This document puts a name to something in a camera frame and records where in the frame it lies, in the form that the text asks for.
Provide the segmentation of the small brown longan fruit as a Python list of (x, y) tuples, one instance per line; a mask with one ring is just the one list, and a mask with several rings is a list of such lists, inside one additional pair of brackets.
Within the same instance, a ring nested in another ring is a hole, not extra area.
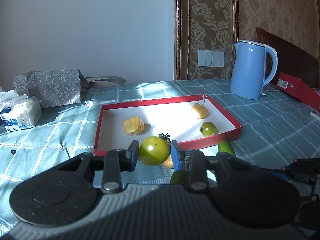
[(162, 166), (169, 169), (174, 168), (171, 156), (168, 156), (168, 158), (162, 163)]

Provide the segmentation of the cut cucumber piece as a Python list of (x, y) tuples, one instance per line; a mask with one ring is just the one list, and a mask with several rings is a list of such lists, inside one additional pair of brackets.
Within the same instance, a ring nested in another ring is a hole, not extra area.
[(231, 143), (227, 140), (221, 140), (218, 144), (218, 152), (225, 152), (235, 156), (235, 151)]

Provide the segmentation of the green tomato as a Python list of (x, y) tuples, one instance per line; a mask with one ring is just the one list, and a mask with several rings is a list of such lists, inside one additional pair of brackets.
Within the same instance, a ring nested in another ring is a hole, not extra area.
[(217, 129), (214, 123), (210, 121), (204, 122), (200, 128), (199, 132), (204, 136), (204, 137), (211, 137), (216, 133)]
[(139, 157), (144, 165), (157, 166), (165, 162), (170, 155), (170, 135), (159, 134), (143, 140), (139, 149)]

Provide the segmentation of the large yellow starfruit chunk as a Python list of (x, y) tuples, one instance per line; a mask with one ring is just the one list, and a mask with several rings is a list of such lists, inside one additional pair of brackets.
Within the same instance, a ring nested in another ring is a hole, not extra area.
[(145, 124), (137, 116), (124, 121), (124, 131), (127, 135), (138, 135), (144, 131)]

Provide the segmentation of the red shallow cardboard box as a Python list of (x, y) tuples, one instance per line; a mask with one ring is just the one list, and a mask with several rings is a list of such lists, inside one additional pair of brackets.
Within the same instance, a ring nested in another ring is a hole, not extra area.
[[(206, 118), (193, 116), (195, 103), (206, 107), (209, 112)], [(145, 129), (139, 135), (127, 135), (123, 123), (135, 116), (145, 123)], [(206, 121), (214, 123), (217, 129), (211, 137), (199, 132)], [(207, 94), (115, 103), (101, 107), (94, 153), (105, 155), (111, 149), (126, 148), (133, 140), (142, 142), (148, 136), (161, 133), (169, 133), (170, 139), (176, 140), (182, 149), (203, 149), (221, 140), (239, 139), (241, 130), (240, 122)]]

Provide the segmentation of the teal checked tablecloth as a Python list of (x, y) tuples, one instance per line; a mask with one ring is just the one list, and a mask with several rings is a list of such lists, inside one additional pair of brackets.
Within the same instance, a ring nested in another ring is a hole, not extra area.
[(80, 104), (48, 108), (36, 127), (8, 133), (1, 128), (1, 235), (17, 220), (9, 197), (24, 180), (83, 152), (93, 151), (102, 105), (207, 94), (242, 125), (232, 142), (237, 157), (265, 168), (281, 168), (294, 159), (319, 157), (319, 121), (308, 105), (274, 85), (257, 100), (229, 90), (226, 79), (163, 81), (89, 89)]

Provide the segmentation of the red box at right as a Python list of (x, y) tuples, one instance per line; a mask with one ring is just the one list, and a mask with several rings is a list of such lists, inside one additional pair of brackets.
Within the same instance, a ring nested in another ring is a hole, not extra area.
[(301, 79), (281, 72), (277, 82), (277, 88), (319, 112), (319, 92), (310, 88)]

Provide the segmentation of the grey patterned gift bag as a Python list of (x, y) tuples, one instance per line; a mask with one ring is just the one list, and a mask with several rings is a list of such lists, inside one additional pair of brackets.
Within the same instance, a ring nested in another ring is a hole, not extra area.
[(109, 82), (124, 85), (118, 76), (84, 77), (79, 69), (27, 72), (14, 77), (14, 90), (36, 97), (41, 108), (51, 108), (80, 103), (86, 90), (96, 83)]

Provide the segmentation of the blue electric kettle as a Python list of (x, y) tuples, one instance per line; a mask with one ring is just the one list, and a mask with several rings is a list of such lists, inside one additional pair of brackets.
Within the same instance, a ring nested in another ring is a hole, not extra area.
[(240, 40), (234, 48), (236, 57), (230, 91), (242, 98), (258, 99), (264, 86), (276, 75), (277, 52), (267, 44), (250, 40)]

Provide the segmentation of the tissue pack with cat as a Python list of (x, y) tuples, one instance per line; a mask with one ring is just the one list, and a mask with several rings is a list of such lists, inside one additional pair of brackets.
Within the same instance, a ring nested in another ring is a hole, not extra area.
[(18, 95), (15, 90), (1, 92), (1, 121), (7, 132), (33, 128), (41, 115), (42, 110), (36, 97)]

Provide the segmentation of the dark wooden chair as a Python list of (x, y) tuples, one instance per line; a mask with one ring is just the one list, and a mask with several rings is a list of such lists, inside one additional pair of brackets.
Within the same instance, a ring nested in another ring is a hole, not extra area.
[(301, 79), (311, 88), (319, 88), (319, 64), (314, 56), (262, 28), (256, 31), (258, 41), (274, 48), (278, 55), (278, 68), (271, 84), (276, 85), (280, 73), (284, 72)]

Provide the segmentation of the white wall switch panel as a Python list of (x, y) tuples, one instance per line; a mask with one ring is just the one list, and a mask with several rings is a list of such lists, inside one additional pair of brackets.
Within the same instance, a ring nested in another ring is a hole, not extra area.
[(225, 53), (223, 51), (198, 50), (198, 67), (224, 67)]

